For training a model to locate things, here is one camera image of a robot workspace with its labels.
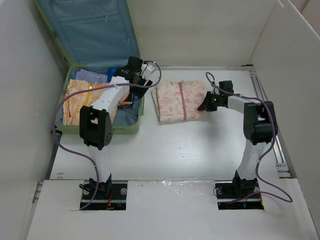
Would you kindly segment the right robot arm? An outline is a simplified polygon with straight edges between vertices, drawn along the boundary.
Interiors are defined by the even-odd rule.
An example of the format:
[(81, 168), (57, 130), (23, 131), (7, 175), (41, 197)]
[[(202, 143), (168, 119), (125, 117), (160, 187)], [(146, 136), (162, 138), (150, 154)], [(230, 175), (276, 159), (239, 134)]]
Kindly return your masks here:
[(219, 107), (243, 114), (245, 149), (241, 163), (231, 183), (216, 183), (219, 199), (242, 199), (258, 187), (257, 167), (269, 143), (278, 132), (274, 106), (271, 101), (261, 101), (234, 93), (232, 81), (214, 82), (198, 111), (215, 112)]

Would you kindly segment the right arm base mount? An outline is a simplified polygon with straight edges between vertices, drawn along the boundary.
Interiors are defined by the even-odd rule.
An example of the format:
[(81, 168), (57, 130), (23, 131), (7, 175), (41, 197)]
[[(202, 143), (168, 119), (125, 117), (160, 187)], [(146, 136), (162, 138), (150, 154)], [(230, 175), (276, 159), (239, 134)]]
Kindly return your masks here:
[(213, 194), (219, 210), (264, 210), (261, 194), (254, 194), (259, 191), (258, 183), (236, 192), (231, 181), (216, 181)]

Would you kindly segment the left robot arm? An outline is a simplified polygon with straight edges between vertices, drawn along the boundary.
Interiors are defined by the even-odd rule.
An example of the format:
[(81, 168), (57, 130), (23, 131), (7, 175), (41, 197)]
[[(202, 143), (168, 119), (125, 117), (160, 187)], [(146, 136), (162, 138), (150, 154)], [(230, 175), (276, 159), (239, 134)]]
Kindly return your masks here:
[(89, 157), (94, 160), (95, 168), (104, 167), (102, 150), (112, 140), (114, 129), (112, 112), (118, 109), (118, 104), (126, 94), (133, 94), (139, 98), (147, 91), (147, 86), (153, 82), (147, 75), (154, 72), (149, 61), (138, 57), (129, 57), (127, 65), (118, 68), (100, 97), (90, 106), (83, 106), (79, 114), (79, 135), (88, 146)]

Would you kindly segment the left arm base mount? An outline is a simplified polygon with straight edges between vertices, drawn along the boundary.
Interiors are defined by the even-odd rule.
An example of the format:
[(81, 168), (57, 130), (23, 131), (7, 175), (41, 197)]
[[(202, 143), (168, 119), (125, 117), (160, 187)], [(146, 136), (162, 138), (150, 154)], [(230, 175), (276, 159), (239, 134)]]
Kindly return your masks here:
[(84, 207), (91, 199), (91, 194), (82, 191), (79, 207), (83, 211), (125, 211), (127, 206), (127, 181), (116, 181), (112, 184), (111, 193), (108, 196), (96, 195), (91, 204)]

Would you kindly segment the blue orange ear print bag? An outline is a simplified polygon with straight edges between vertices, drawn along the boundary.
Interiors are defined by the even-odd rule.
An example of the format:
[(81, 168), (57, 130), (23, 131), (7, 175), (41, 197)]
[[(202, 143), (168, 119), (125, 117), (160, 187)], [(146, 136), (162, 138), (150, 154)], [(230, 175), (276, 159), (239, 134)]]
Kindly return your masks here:
[(140, 80), (141, 67), (133, 65), (126, 65), (124, 67), (110, 67), (108, 69), (109, 85), (116, 84), (117, 87), (111, 87), (111, 91), (116, 91), (116, 96), (120, 96), (118, 100), (119, 107), (131, 106), (132, 108), (139, 108), (141, 105), (141, 98), (138, 96), (137, 90), (133, 86), (119, 84), (138, 84)]

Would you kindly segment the green suitcase blue lining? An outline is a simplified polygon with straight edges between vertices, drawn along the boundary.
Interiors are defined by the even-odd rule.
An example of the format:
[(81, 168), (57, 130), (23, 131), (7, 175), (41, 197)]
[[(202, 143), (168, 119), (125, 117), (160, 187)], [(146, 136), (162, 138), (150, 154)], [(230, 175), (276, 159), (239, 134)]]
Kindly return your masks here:
[(61, 99), (78, 70), (105, 74), (140, 55), (126, 0), (37, 0), (35, 5), (70, 64)]

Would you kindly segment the orange patterned garment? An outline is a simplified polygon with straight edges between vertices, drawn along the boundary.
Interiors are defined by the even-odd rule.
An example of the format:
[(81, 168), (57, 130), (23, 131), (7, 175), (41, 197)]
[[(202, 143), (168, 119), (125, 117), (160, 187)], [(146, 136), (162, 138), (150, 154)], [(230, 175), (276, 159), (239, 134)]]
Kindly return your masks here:
[(78, 126), (80, 124), (80, 110), (82, 106), (90, 107), (101, 95), (111, 94), (114, 83), (89, 83), (85, 80), (71, 79), (67, 85), (65, 96), (79, 92), (63, 103), (62, 122), (65, 126)]

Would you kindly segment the blue cloth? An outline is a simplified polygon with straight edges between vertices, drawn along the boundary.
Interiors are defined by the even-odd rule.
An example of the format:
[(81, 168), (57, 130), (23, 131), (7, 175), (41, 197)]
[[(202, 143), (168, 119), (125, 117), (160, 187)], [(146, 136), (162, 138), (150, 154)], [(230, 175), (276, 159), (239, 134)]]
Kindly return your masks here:
[(81, 69), (76, 72), (75, 80), (83, 80), (91, 84), (104, 84), (108, 82), (108, 76), (102, 73), (96, 73)]

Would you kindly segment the pink patterned garment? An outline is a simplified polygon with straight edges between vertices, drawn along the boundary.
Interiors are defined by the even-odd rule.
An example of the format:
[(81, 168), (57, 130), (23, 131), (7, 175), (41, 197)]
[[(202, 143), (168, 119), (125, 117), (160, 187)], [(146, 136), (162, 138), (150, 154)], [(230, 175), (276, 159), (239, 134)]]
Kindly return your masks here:
[(198, 107), (207, 91), (200, 81), (163, 82), (151, 91), (155, 112), (160, 123), (199, 120), (207, 115)]

